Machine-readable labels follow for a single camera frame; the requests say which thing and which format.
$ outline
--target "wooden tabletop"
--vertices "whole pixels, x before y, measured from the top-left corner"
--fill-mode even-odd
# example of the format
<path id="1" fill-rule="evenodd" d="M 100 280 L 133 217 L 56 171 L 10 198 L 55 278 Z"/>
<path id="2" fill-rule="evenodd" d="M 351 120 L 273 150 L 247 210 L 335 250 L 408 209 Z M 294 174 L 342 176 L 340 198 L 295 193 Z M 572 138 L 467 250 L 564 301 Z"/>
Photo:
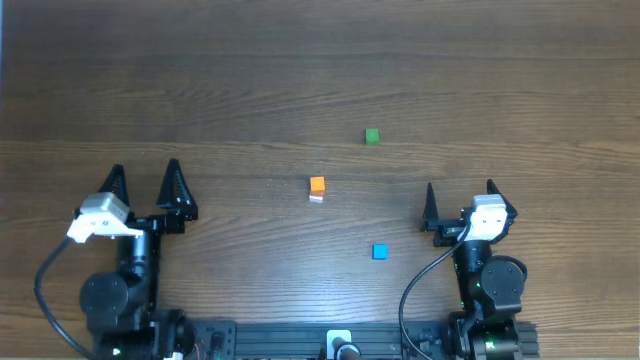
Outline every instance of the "wooden tabletop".
<path id="1" fill-rule="evenodd" d="M 637 0 L 6 0 L 4 20 L 0 356 L 74 356 L 35 271 L 114 163 L 157 212 L 171 157 L 200 219 L 164 239 L 164 308 L 395 322 L 444 250 L 419 231 L 427 183 L 454 217 L 493 178 L 520 212 L 495 249 L 529 267 L 518 319 L 541 354 L 638 356 Z M 79 290 L 114 262 L 92 238 L 45 280 L 87 346 Z M 458 308 L 447 261 L 406 316 Z"/>

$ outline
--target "wood grain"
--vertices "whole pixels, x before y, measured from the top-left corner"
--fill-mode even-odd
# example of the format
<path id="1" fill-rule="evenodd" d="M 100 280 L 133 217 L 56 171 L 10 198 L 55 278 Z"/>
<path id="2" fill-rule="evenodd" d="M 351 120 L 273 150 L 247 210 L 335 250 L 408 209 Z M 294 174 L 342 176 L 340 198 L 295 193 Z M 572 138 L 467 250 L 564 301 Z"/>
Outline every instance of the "wood grain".
<path id="1" fill-rule="evenodd" d="M 0 356 L 74 356 L 33 298 L 36 268 L 114 163 L 133 209 L 158 211 L 171 157 L 200 220 L 166 237 L 163 307 L 396 321 L 442 251 L 418 230 L 427 182 L 456 216 L 493 178 L 520 211 L 496 250 L 530 269 L 519 319 L 543 357 L 639 355 L 637 1 L 8 0 L 4 14 Z M 45 280 L 87 345 L 79 288 L 114 257 L 110 241 L 73 246 Z M 446 264 L 406 313 L 458 303 Z"/>

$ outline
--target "white connector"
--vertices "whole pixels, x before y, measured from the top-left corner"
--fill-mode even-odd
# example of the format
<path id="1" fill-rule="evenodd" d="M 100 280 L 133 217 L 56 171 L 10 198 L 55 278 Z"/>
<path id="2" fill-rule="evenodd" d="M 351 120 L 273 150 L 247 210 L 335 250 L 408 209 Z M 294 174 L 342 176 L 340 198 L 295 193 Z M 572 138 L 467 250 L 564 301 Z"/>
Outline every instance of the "white connector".
<path id="1" fill-rule="evenodd" d="M 502 233 L 507 224 L 507 205 L 501 195 L 476 195 L 472 206 L 471 229 L 465 241 L 490 241 Z"/>
<path id="2" fill-rule="evenodd" d="M 125 222 L 129 207 L 110 192 L 89 195 L 73 220 L 67 236 L 84 243 L 92 234 L 100 236 L 140 236 L 142 230 L 130 229 Z"/>

